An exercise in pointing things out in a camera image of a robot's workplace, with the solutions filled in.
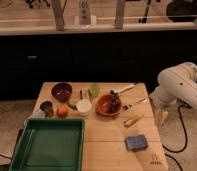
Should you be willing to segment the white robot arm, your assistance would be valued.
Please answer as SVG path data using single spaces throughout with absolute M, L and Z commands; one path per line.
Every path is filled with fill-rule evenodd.
M 197 65 L 184 62 L 162 70 L 157 77 L 158 86 L 150 94 L 157 126 L 168 116 L 166 108 L 177 100 L 184 101 L 197 111 Z

